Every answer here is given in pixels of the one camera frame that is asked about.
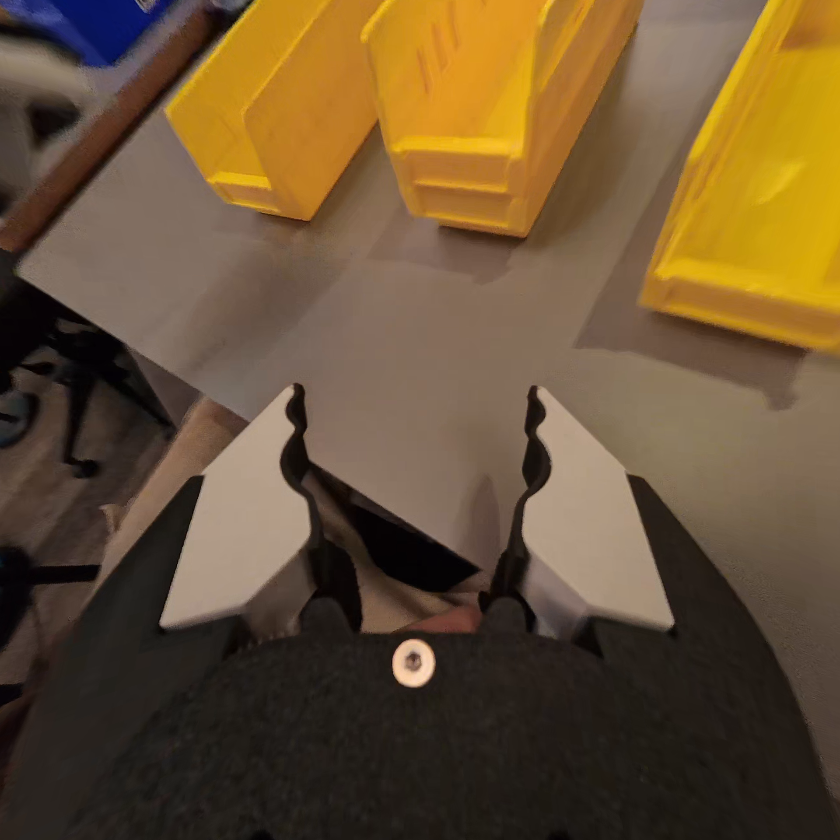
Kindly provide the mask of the person's beige trousers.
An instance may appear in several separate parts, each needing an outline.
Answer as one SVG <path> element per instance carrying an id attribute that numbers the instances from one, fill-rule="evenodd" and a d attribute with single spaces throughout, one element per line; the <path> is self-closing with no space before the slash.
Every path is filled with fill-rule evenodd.
<path id="1" fill-rule="evenodd" d="M 200 476 L 225 452 L 236 455 L 238 465 L 247 455 L 256 453 L 257 444 L 268 443 L 269 434 L 277 425 L 268 425 L 273 420 L 273 410 L 271 404 L 254 422 L 246 424 L 206 398 L 193 405 L 139 494 L 119 510 L 111 507 L 113 529 L 89 600 L 189 479 Z M 468 564 L 465 579 L 454 584 L 398 580 L 395 573 L 375 564 L 373 539 L 364 537 L 361 527 L 352 523 L 346 495 L 331 490 L 314 467 L 308 469 L 302 486 L 313 495 L 326 537 L 347 550 L 353 562 L 360 587 L 364 634 L 478 631 L 482 621 L 478 589 L 487 577 L 484 572 L 474 571 Z M 302 557 L 298 556 L 289 571 L 273 574 L 265 586 L 243 602 L 242 610 L 234 612 L 245 619 L 260 642 L 298 633 L 298 615 L 313 593 L 311 585 L 302 578 L 303 572 Z"/>

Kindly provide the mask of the grey desk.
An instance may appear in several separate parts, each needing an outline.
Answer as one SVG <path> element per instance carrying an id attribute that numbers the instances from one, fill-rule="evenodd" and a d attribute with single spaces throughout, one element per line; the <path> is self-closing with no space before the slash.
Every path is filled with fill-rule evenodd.
<path id="1" fill-rule="evenodd" d="M 313 460 L 475 564 L 545 386 L 735 585 L 835 764 L 838 359 L 636 304 L 763 5 L 646 2 L 526 239 L 412 217 L 377 132 L 308 225 L 227 205 L 158 110 L 20 273 L 242 417 L 304 384 Z"/>

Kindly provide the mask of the blue box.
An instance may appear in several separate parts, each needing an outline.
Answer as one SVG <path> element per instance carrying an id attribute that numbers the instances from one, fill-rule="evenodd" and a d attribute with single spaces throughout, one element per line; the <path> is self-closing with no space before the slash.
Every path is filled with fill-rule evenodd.
<path id="1" fill-rule="evenodd" d="M 81 39 L 93 67 L 118 63 L 175 1 L 53 1 L 52 5 Z"/>

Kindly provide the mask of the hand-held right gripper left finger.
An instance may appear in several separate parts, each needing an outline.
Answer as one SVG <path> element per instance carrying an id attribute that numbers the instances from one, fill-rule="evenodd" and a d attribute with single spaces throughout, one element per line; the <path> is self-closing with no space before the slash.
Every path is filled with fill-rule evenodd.
<path id="1" fill-rule="evenodd" d="M 278 637 L 298 629 L 310 600 L 326 597 L 361 630 L 354 564 L 305 486 L 305 396 L 290 385 L 201 474 L 161 629 L 238 617 L 253 635 Z"/>

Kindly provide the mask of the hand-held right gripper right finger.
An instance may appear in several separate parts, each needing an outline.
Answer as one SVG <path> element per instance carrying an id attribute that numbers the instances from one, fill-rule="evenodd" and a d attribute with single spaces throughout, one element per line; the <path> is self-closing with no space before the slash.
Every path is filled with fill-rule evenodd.
<path id="1" fill-rule="evenodd" d="M 552 395 L 528 391 L 525 489 L 481 596 L 519 604 L 526 627 L 574 640 L 594 620 L 668 633 L 664 584 L 623 465 Z"/>

